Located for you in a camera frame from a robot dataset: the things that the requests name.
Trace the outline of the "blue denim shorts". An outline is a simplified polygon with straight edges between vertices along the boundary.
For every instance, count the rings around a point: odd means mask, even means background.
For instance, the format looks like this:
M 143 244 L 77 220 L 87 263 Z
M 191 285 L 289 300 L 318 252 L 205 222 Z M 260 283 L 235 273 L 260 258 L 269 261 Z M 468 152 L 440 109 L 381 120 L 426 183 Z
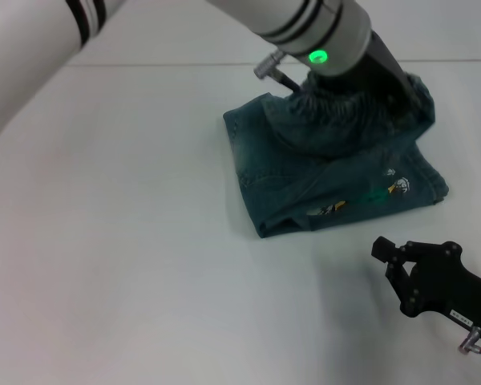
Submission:
M 366 91 L 309 73 L 286 97 L 224 114 L 240 192 L 259 237 L 317 231 L 432 206 L 449 188 L 418 149 L 435 104 L 413 74 L 393 117 Z

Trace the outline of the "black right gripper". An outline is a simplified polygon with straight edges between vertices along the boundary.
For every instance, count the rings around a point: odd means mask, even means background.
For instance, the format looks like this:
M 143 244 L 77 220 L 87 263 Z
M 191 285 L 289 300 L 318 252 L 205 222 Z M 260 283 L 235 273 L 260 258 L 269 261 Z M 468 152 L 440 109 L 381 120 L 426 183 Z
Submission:
M 481 278 L 465 268 L 462 252 L 453 241 L 441 245 L 408 241 L 398 246 L 379 237 L 371 256 L 388 263 L 386 278 L 406 316 L 437 312 L 466 330 L 481 330 Z M 410 273 L 403 267 L 406 261 L 414 263 Z

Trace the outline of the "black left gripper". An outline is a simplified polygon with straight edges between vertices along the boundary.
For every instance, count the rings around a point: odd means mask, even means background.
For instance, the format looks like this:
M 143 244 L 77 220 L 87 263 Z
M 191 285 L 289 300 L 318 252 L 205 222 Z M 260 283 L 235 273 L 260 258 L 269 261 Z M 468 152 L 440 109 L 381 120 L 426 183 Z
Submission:
M 324 120 L 401 120 L 422 106 L 414 79 L 372 30 L 329 32 L 309 63 L 309 107 Z

